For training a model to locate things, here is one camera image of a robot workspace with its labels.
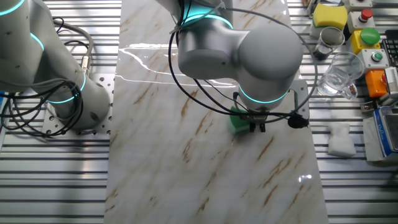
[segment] orange device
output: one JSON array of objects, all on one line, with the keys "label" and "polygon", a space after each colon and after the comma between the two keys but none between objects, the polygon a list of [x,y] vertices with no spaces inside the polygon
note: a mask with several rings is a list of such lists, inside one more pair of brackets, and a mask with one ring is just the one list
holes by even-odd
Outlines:
[{"label": "orange device", "polygon": [[366,84],[371,98],[379,98],[387,93],[387,85],[382,80],[384,75],[384,69],[370,70],[366,74]]}]

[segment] white foam block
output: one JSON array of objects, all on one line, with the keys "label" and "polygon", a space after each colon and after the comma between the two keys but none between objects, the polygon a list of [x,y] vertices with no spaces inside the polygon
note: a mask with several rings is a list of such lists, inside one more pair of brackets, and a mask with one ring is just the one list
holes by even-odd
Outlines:
[{"label": "white foam block", "polygon": [[339,157],[355,156],[354,142],[349,135],[349,124],[331,123],[328,154]]}]

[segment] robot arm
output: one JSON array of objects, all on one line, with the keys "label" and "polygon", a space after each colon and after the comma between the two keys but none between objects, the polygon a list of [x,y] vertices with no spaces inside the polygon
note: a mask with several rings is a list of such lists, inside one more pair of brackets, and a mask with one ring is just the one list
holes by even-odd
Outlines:
[{"label": "robot arm", "polygon": [[[302,44],[296,34],[275,23],[250,31],[235,30],[230,11],[218,9],[203,19],[213,8],[197,1],[182,1],[157,0],[176,18],[189,22],[178,37],[180,70],[196,79],[235,79],[241,99],[253,111],[277,107],[302,61]],[[212,6],[220,3],[201,2]],[[233,5],[232,0],[224,3],[227,7]]]},{"label": "robot arm", "polygon": [[[42,93],[54,86],[35,84],[56,78],[76,83],[84,103],[76,129],[92,128],[108,114],[108,93],[90,80],[59,39],[42,0],[0,0],[0,74],[0,91],[9,93],[30,86]],[[70,118],[76,110],[74,97],[61,88],[48,102],[58,117]]]}]

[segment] glass cup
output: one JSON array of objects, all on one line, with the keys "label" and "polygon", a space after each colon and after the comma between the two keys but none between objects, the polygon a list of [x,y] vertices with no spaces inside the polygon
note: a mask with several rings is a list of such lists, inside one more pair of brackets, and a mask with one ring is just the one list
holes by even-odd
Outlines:
[{"label": "glass cup", "polygon": [[313,55],[318,60],[325,60],[344,43],[344,34],[336,27],[326,27],[321,31]]},{"label": "glass cup", "polygon": [[354,80],[361,77],[365,69],[362,61],[351,52],[338,53],[331,65],[318,81],[317,90],[321,95],[341,95],[346,99],[358,96]]}]

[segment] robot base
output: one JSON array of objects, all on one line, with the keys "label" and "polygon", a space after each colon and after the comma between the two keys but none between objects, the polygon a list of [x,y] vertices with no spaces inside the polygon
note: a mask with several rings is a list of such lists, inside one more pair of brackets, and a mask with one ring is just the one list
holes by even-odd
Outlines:
[{"label": "robot base", "polygon": [[[94,82],[102,84],[105,90],[109,94],[109,99],[111,99],[111,105],[113,105],[113,90],[114,90],[114,75],[102,75],[92,73],[90,75]],[[97,126],[88,130],[69,130],[66,134],[54,137],[52,139],[47,139],[48,141],[87,141],[87,140],[106,140],[108,141],[111,137],[111,122],[112,122],[112,110],[113,107],[109,108],[108,114],[102,122],[98,123]],[[58,131],[63,124],[57,118],[54,118],[49,111],[45,112],[44,125],[42,132],[44,133],[54,133]]]}]

